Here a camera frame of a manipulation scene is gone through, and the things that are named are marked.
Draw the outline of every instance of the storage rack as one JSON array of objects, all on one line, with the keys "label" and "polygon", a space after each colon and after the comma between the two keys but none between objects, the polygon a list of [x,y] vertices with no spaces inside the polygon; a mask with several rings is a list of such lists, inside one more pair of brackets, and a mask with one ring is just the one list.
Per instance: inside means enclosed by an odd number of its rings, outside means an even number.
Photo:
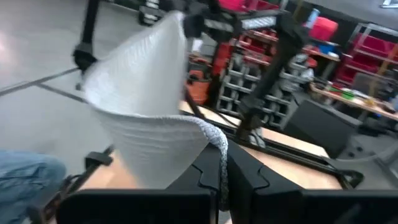
[{"label": "storage rack", "polygon": [[[247,60],[244,55],[233,53],[229,66],[224,71],[224,78],[220,88],[216,109],[222,113],[239,116],[238,106],[243,97],[255,89],[261,79],[259,63]],[[300,73],[306,66],[291,63],[290,68]],[[274,84],[271,94],[264,99],[262,113],[259,115],[264,127],[280,129],[284,118],[289,112],[292,102],[292,92],[298,83],[305,83],[307,79],[282,71],[280,80]]]},{"label": "storage rack", "polygon": [[358,72],[378,76],[376,72],[383,61],[398,65],[398,55],[392,60],[388,59],[395,43],[373,37],[373,31],[398,37],[396,30],[375,24],[358,24],[348,41],[349,50],[337,70],[336,81],[351,86]]}]

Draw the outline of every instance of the metal frame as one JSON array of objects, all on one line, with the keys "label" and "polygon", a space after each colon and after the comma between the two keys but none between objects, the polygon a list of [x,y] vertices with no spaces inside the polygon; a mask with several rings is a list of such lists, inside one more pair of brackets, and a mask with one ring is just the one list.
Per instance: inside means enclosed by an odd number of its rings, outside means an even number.
[{"label": "metal frame", "polygon": [[[186,111],[183,111],[182,114],[193,115]],[[243,141],[242,139],[236,138],[235,136],[236,128],[233,128],[231,126],[226,126],[211,119],[208,119],[207,122],[223,130],[228,139],[234,141],[236,144],[239,144],[240,146],[245,146],[253,150],[262,152],[264,154],[278,157],[280,159],[293,162],[295,164],[299,164],[301,166],[305,166],[325,174],[332,175],[336,177],[336,179],[344,189],[354,189],[359,183],[363,181],[363,175],[360,174],[359,172],[356,172],[354,170],[339,169],[336,166],[331,165],[322,156],[317,156],[312,153],[305,152],[300,149],[286,146],[279,142],[275,142],[264,138],[263,141],[266,147],[265,148],[259,147],[257,145],[252,144],[251,142]]]}]

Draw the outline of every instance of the red shelving unit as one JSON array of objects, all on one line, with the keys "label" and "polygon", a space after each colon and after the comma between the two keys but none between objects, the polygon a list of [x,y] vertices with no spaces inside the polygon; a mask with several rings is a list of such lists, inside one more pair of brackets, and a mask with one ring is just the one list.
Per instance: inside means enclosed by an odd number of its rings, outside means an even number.
[{"label": "red shelving unit", "polygon": [[[398,41],[398,31],[396,30],[375,24],[359,24],[351,36],[349,56],[343,58],[337,70],[335,81],[350,86],[358,72],[377,76],[376,72],[379,70],[381,63],[384,60],[388,60],[387,58],[395,43],[371,36],[370,34],[373,30],[397,37]],[[398,55],[390,63],[398,64]]]}]

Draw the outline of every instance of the gray rope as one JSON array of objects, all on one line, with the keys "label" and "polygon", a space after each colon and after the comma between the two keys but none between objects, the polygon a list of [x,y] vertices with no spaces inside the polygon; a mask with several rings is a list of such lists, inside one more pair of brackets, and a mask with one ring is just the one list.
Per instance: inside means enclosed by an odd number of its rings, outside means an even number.
[{"label": "gray rope", "polygon": [[206,121],[193,116],[184,116],[185,121],[191,121],[197,124],[203,131],[207,140],[216,146],[221,151],[221,197],[220,197],[220,210],[228,211],[229,209],[229,188],[228,188],[228,139],[220,128],[207,123]]}]

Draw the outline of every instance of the blue object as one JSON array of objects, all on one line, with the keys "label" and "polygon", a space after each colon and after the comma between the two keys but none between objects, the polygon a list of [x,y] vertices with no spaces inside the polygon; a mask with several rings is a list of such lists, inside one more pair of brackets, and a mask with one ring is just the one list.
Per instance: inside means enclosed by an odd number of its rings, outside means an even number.
[{"label": "blue object", "polygon": [[315,21],[317,21],[319,13],[321,13],[318,9],[313,9],[311,12],[310,17],[308,18],[307,22],[305,23],[305,27],[312,29]]},{"label": "blue object", "polygon": [[330,44],[320,44],[318,45],[318,48],[321,53],[328,54],[329,52],[332,52],[335,49],[335,46]]}]

